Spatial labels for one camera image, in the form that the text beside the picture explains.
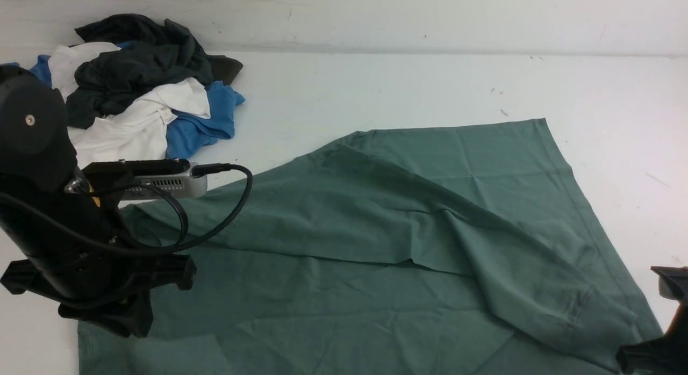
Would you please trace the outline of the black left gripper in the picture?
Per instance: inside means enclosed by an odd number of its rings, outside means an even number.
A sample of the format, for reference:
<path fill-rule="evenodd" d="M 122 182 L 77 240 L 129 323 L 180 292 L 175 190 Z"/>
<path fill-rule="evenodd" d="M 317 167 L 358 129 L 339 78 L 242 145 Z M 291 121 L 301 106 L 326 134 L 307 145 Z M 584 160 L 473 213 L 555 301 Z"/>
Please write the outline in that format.
<path fill-rule="evenodd" d="M 2 285 L 14 295 L 31 292 L 59 304 L 59 316 L 83 321 L 121 337 L 148 335 L 151 291 L 174 284 L 190 290 L 197 268 L 189 256 L 105 257 L 54 271 L 34 259 L 11 262 Z"/>

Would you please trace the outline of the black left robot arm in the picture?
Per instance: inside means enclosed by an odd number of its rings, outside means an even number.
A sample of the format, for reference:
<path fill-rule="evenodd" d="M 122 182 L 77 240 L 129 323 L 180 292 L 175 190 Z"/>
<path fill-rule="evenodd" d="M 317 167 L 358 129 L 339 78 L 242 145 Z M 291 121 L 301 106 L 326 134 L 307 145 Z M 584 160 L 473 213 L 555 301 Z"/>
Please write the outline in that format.
<path fill-rule="evenodd" d="M 150 292 L 175 284 L 189 290 L 191 257 L 135 241 L 118 204 L 165 199 L 182 230 L 187 215 L 163 177 L 187 177 L 187 161 L 118 161 L 78 166 L 58 91 L 17 65 L 2 65 L 2 230 L 25 255 L 10 262 L 2 285 L 59 304 L 59 316 L 122 337 L 145 337 L 153 323 Z"/>

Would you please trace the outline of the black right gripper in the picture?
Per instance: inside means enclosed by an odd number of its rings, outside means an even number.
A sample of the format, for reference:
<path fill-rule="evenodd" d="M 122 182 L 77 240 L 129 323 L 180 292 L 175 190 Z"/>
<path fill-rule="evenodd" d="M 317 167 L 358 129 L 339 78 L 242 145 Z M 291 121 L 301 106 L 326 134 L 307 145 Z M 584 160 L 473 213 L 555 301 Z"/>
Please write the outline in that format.
<path fill-rule="evenodd" d="M 668 331 L 657 339 L 621 346 L 616 360 L 622 373 L 687 374 L 687 309 L 679 306 Z"/>

